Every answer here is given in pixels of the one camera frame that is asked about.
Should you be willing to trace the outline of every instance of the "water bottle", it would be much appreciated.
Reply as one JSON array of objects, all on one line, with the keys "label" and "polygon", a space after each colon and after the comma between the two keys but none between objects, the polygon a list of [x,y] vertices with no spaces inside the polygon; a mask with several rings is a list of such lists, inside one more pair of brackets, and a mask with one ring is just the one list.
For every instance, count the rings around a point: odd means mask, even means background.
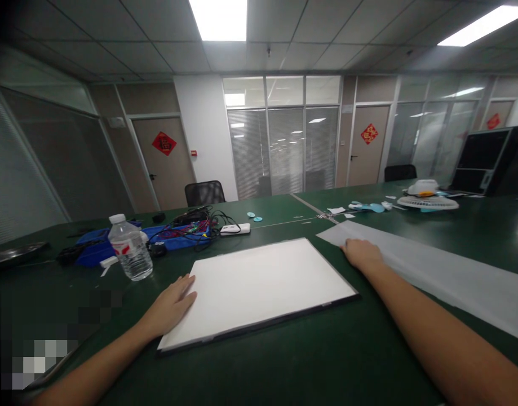
[{"label": "water bottle", "polygon": [[112,229],[108,239],[123,271],[132,281],[139,281],[153,271],[152,259],[140,236],[140,230],[125,221],[124,214],[109,217]]}]

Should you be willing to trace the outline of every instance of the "black office chair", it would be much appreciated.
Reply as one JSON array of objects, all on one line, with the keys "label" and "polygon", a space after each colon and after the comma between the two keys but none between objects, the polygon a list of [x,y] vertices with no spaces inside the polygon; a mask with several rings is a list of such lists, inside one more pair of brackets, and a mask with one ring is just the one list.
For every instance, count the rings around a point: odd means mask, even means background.
[{"label": "black office chair", "polygon": [[189,207],[226,202],[223,186],[218,180],[186,185],[185,198]]},{"label": "black office chair", "polygon": [[417,168],[414,165],[394,165],[384,169],[384,181],[416,179]]}]

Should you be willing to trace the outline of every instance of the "green table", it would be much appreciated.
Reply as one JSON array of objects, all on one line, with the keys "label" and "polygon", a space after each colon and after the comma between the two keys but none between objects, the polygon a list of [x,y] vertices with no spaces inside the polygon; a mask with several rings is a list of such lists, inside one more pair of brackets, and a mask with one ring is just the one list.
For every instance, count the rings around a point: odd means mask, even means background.
[{"label": "green table", "polygon": [[[381,202],[385,195],[400,196],[406,185],[393,182],[297,196],[326,211],[352,200]],[[289,195],[215,208],[240,223],[248,221],[248,211],[264,220],[251,223],[251,234],[219,239],[201,253],[184,249],[156,259],[152,276],[138,283],[128,280],[118,264],[104,278],[99,277],[100,268],[60,268],[54,262],[0,273],[1,323],[12,324],[6,334],[13,355],[28,350],[33,355],[34,339],[75,339],[81,345],[56,375],[61,377],[132,326],[159,292],[191,270],[196,259],[304,236],[361,293],[362,300],[161,359],[155,356],[156,340],[101,404],[437,405],[444,401],[369,283],[337,247],[316,237],[334,225],[331,221],[316,218],[313,209]],[[172,218],[184,211],[166,214]],[[150,214],[137,218],[145,220],[143,227],[152,225]],[[513,197],[465,198],[459,210],[449,213],[396,209],[358,213],[352,221],[518,273],[518,200]],[[6,245],[47,240],[53,248],[33,262],[46,261],[73,242],[66,235],[88,226],[106,227],[108,221],[51,227]],[[518,365],[517,338],[441,304]],[[31,343],[21,348],[24,340]]]}]

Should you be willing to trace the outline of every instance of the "white sheet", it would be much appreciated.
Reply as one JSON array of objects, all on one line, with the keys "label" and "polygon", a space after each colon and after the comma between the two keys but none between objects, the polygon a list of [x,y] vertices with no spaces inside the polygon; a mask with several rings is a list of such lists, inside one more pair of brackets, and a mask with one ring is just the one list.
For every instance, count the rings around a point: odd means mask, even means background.
[{"label": "white sheet", "polygon": [[307,239],[265,245],[195,261],[190,291],[198,295],[182,321],[160,341],[167,351],[357,292]]}]

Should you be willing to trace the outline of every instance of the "red diamond decoration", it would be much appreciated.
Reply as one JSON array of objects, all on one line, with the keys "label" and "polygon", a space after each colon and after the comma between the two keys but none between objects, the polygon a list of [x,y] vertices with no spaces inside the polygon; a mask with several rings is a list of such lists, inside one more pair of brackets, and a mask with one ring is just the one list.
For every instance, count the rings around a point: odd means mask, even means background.
[{"label": "red diamond decoration", "polygon": [[494,114],[492,118],[486,122],[486,124],[488,125],[488,130],[493,130],[499,125],[500,122],[501,120],[499,119],[499,114]]},{"label": "red diamond decoration", "polygon": [[370,124],[362,134],[360,134],[360,136],[364,139],[364,142],[366,144],[370,144],[370,142],[372,142],[376,136],[378,136],[379,133],[377,132],[377,130],[375,129],[375,127],[373,126],[373,124]]},{"label": "red diamond decoration", "polygon": [[166,156],[169,156],[174,147],[176,147],[176,141],[165,133],[159,133],[157,134],[157,137],[153,141],[152,145],[159,149],[159,151],[164,153]]}]

